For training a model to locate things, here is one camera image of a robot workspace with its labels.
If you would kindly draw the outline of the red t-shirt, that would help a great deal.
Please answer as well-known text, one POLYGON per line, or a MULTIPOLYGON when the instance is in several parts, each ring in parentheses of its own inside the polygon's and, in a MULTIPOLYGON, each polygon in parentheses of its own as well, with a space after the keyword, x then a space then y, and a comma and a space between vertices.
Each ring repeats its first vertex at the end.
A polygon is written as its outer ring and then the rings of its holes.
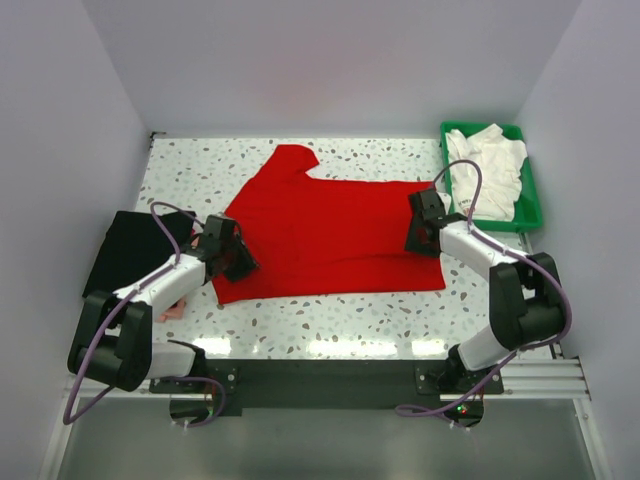
POLYGON ((409 195, 425 182, 317 179, 302 145, 279 145, 225 213, 259 267, 232 282, 213 279, 218 301, 343 293, 437 291, 441 262, 409 253, 409 195))

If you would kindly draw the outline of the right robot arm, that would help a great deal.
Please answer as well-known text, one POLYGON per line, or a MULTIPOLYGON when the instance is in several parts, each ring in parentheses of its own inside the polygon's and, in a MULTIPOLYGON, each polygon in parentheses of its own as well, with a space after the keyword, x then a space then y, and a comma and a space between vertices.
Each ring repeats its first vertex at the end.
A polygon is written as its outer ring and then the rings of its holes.
POLYGON ((443 367, 429 377, 438 392, 469 392, 484 383, 481 374, 493 377, 499 362, 566 335, 572 310, 550 255, 513 250, 464 215, 448 214, 433 189, 411 194, 409 205, 406 251, 431 258, 447 254, 488 283, 489 324, 450 348, 443 367))

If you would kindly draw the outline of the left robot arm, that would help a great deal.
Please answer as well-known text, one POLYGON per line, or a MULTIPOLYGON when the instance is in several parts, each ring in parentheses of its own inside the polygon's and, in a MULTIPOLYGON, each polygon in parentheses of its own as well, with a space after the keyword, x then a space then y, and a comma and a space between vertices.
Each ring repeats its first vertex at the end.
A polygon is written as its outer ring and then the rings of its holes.
POLYGON ((185 392, 200 390, 207 368, 188 343, 155 343, 153 324, 180 299, 221 275, 237 282, 257 268, 239 223, 210 215, 198 243, 186 243, 153 272, 114 292, 95 291, 84 301, 68 370, 74 387, 84 379, 133 391, 144 381, 172 378, 185 392))

